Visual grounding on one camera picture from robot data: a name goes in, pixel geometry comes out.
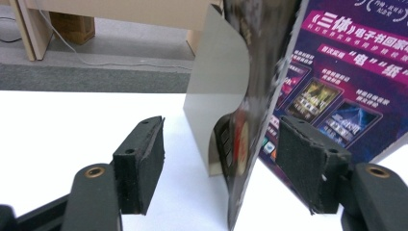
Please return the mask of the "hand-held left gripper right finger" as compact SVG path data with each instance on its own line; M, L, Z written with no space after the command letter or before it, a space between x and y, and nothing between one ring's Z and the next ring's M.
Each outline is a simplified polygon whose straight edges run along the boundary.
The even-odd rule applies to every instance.
M275 163L313 214L336 214L335 193L348 172L351 153L310 123L281 116Z

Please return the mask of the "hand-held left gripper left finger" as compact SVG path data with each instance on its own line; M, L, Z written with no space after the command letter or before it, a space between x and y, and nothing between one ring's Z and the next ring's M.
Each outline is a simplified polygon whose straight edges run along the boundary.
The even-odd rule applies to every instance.
M113 154L123 215L147 214L164 167L164 122L160 115L141 121Z

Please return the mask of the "purple magazine with navy spine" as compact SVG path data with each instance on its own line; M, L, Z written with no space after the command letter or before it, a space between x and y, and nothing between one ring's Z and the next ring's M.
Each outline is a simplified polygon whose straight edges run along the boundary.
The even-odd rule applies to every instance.
M408 0L310 0L259 157L300 118L374 162L408 133Z

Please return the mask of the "black magazine with red picture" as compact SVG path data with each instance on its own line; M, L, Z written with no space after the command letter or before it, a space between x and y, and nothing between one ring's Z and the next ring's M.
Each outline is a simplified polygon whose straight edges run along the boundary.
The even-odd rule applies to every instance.
M244 98L213 130L228 190L227 227L234 231L270 114L286 76L301 9L308 0L223 0L225 19L248 49Z

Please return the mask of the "beige expandable book rack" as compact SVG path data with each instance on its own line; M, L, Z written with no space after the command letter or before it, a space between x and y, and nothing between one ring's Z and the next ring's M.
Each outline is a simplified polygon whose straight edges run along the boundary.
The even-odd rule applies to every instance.
M242 36L210 5L198 42L184 112L203 166L210 176L222 173L213 130L244 99L249 55Z

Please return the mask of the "brown box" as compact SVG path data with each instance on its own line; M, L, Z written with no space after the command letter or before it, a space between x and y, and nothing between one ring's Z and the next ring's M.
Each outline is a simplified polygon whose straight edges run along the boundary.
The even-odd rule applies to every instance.
M94 18L69 13L50 12L51 24L58 39L85 44L95 36Z

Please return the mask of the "beige wooden desk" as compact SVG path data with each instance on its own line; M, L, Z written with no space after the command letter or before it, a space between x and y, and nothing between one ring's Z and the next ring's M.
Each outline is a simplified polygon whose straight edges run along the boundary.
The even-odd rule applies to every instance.
M2 5L14 10L28 59L41 61L52 36L45 22L50 12L186 29L195 50L207 8L221 8L223 0L0 0Z

